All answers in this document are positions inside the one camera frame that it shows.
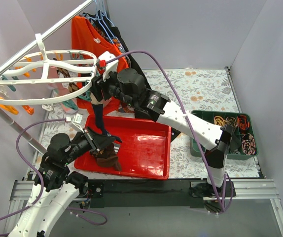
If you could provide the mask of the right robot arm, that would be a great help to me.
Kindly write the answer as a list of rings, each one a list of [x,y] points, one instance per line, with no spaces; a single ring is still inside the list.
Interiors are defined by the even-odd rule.
[[[201,194],[218,196],[225,190],[225,161],[234,129],[230,125],[215,125],[190,112],[183,104],[146,86],[145,77],[134,69],[105,72],[91,81],[91,102],[98,122],[102,122],[100,104],[110,97],[134,108],[135,115],[170,126],[193,138],[206,151],[202,159],[208,177],[206,184],[196,186]]]

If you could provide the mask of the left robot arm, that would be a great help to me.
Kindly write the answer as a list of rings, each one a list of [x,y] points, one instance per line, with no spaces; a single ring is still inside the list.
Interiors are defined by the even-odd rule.
[[[103,151],[114,141],[89,127],[77,132],[73,139],[65,133],[54,135],[41,159],[25,210],[9,236],[47,237],[75,198],[100,196],[102,185],[91,184],[88,177],[71,172],[68,165],[85,153]]]

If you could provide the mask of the pink green sock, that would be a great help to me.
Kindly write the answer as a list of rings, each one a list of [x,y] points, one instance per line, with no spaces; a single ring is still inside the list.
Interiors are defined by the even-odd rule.
[[[50,83],[49,86],[55,91],[57,96],[63,96],[70,93],[62,83]],[[75,114],[78,111],[75,99],[69,99],[61,102],[61,106],[67,114]]]

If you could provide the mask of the navy beige red sock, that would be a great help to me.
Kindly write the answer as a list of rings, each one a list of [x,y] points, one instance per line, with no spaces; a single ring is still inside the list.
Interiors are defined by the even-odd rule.
[[[122,140],[117,136],[112,136],[106,129],[104,125],[103,119],[103,110],[104,105],[103,101],[98,101],[95,95],[91,92],[90,93],[91,104],[95,115],[95,124],[96,127],[102,132],[102,135],[113,137],[117,142],[122,143]]]

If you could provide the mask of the brown ribbed sock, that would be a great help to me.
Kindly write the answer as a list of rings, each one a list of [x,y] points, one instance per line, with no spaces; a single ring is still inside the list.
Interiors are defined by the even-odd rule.
[[[111,143],[104,150],[99,152],[100,158],[111,158],[111,157],[115,157],[115,156],[117,156],[117,153],[115,152],[113,143]]]
[[[121,171],[121,165],[118,161],[117,154],[115,155],[108,155],[105,158],[97,157],[96,158],[97,165],[100,167],[113,167],[116,171]]]

